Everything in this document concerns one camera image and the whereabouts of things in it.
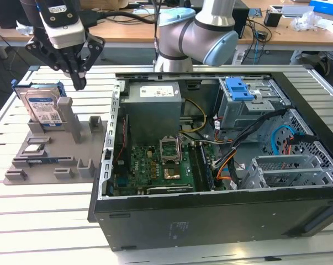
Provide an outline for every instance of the table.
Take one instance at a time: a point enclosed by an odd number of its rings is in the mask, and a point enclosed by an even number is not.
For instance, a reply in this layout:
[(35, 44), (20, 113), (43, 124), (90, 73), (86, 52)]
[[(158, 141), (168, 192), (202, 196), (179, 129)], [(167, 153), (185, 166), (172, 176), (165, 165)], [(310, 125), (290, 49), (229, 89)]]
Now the table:
[[(195, 66), (195, 71), (282, 71), (305, 99), (333, 126), (333, 88), (314, 70), (302, 66)], [(76, 92), (71, 80), (40, 67), (26, 80), (60, 79), (73, 98), (80, 120), (90, 115), (107, 119), (116, 72), (150, 72), (151, 66), (94, 66), (87, 73), (87, 87)], [(333, 264), (333, 224), (314, 237), (230, 243), (211, 246), (112, 252), (98, 224), (86, 220), (92, 184), (4, 186), (4, 173), (24, 140), (29, 115), (12, 94), (0, 111), (0, 264)]]
[[(270, 5), (283, 5), (280, 0), (243, 0), (250, 8), (260, 7), (266, 10)], [(303, 5), (307, 3), (294, 3), (285, 0), (284, 4)], [(318, 13), (318, 15), (333, 20), (333, 16)], [(257, 22), (263, 23), (264, 18), (255, 18)], [(317, 31), (296, 32), (289, 27), (289, 18), (281, 18), (277, 28), (271, 28), (272, 39), (266, 44), (266, 50), (311, 50), (311, 51), (333, 51), (333, 34), (329, 31), (318, 29)], [(154, 26), (147, 24), (121, 25), (111, 21), (98, 24), (91, 28), (91, 33), (103, 37), (106, 40), (105, 47), (131, 47), (152, 48), (154, 47)], [(12, 46), (25, 46), (30, 37), (22, 36), (15, 29), (0, 29), (0, 34)], [(252, 31), (246, 27), (244, 36), (239, 40), (232, 64), (241, 64), (245, 51), (252, 43)], [(6, 46), (0, 38), (0, 46)]]

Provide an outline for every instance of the plastic bag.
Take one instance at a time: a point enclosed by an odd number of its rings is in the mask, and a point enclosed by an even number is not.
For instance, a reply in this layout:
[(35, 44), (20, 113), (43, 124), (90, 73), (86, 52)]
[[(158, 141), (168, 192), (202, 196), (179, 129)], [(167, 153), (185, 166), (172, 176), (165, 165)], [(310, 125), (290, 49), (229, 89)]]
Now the plastic bag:
[(317, 23), (322, 17), (319, 15), (315, 15), (313, 11), (309, 11), (303, 14), (301, 18), (295, 18), (290, 23), (292, 28), (296, 31), (314, 29), (317, 30), (315, 27), (315, 23)]
[(25, 36), (30, 36), (33, 34), (33, 27), (32, 26), (25, 26), (25, 25), (21, 25), (18, 21), (17, 21), (17, 32), (19, 32), (22, 35)]

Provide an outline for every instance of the sticker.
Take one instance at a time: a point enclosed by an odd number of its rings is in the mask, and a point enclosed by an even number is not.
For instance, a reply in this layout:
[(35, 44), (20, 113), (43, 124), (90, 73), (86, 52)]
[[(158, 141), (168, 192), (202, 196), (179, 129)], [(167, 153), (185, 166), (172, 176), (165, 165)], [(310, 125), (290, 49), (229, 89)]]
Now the sticker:
[(62, 13), (67, 11), (67, 7), (65, 5), (56, 6), (56, 7), (49, 7), (49, 11), (52, 14)]
[(173, 97), (172, 86), (144, 86), (140, 88), (141, 98)]
[(186, 237), (188, 227), (189, 222), (172, 222), (170, 224), (168, 238), (177, 240)]
[(236, 170), (245, 170), (245, 164), (239, 164), (238, 168)]
[(216, 129), (216, 130), (220, 130), (220, 121), (216, 120), (216, 121), (214, 122), (214, 126), (215, 126), (215, 129)]
[(42, 163), (42, 160), (28, 160), (29, 163)]
[(237, 189), (237, 185), (233, 181), (230, 181), (230, 186), (232, 187), (232, 189)]
[(257, 94), (257, 95), (261, 94), (261, 92), (259, 90), (250, 90), (250, 93), (251, 94)]
[(48, 126), (62, 124), (58, 111), (54, 109), (55, 102), (52, 98), (29, 98), (29, 105), (40, 123)]

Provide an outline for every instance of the blue cable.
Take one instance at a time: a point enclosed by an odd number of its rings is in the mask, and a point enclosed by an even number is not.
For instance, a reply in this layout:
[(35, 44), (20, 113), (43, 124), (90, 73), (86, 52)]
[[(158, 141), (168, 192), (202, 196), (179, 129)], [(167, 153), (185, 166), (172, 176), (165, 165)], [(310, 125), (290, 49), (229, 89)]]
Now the blue cable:
[(258, 52), (258, 33), (257, 33), (257, 31), (256, 31), (255, 58), (253, 58), (253, 64), (256, 63), (257, 52)]
[(279, 155), (279, 152), (276, 148), (276, 133), (281, 129), (281, 128), (287, 128), (293, 135), (296, 134), (296, 131), (291, 128), (290, 126), (288, 125), (281, 125), (279, 126), (278, 128), (276, 128), (276, 130), (273, 131), (272, 133), (272, 137), (271, 137), (271, 144), (272, 144), (272, 149), (273, 149), (273, 153), (275, 155)]

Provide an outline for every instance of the blue drive bay latch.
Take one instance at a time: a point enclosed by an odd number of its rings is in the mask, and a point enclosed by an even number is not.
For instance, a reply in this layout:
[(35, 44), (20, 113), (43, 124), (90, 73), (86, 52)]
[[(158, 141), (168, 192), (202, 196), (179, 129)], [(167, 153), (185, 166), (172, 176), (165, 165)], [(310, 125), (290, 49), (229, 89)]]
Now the blue drive bay latch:
[(254, 96), (247, 89), (247, 85), (239, 77), (225, 79), (225, 85), (234, 101), (253, 100)]

